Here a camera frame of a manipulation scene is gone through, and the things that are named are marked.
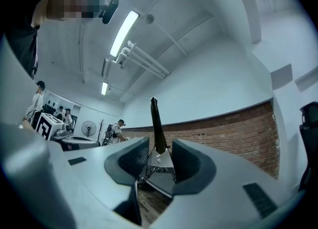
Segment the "fluorescent ceiling light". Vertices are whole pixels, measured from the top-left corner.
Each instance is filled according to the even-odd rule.
[[[106,95],[108,83],[103,82],[103,86],[101,87],[101,94]]]
[[[125,37],[127,36],[129,30],[134,25],[138,17],[139,15],[136,12],[134,11],[129,12],[129,14],[127,15],[126,19],[124,20],[123,24],[121,25],[118,31],[118,34],[115,38],[113,46],[111,47],[110,55],[117,57],[120,46],[122,45],[123,41],[125,40]]]

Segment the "red brick wall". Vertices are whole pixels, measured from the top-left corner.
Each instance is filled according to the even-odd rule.
[[[206,120],[173,124],[163,127],[167,145],[180,138],[240,155],[277,178],[279,168],[278,134],[270,102]],[[152,127],[123,130],[124,136],[150,137],[154,146]]]

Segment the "black chair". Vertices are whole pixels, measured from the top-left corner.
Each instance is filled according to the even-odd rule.
[[[299,191],[307,189],[313,171],[317,170],[318,155],[318,102],[312,102],[300,109],[303,113],[303,124],[299,126],[308,158],[307,168],[301,179]]]

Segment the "white box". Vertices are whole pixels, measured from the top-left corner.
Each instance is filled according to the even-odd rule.
[[[51,114],[41,113],[36,131],[43,136],[44,139],[50,140],[57,130],[62,129],[64,122],[55,118]]]

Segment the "black rubber pad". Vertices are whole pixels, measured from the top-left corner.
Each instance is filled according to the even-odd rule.
[[[84,161],[86,161],[86,159],[84,157],[78,157],[78,158],[70,159],[69,163],[70,163],[70,165],[74,165],[77,163],[82,163]]]

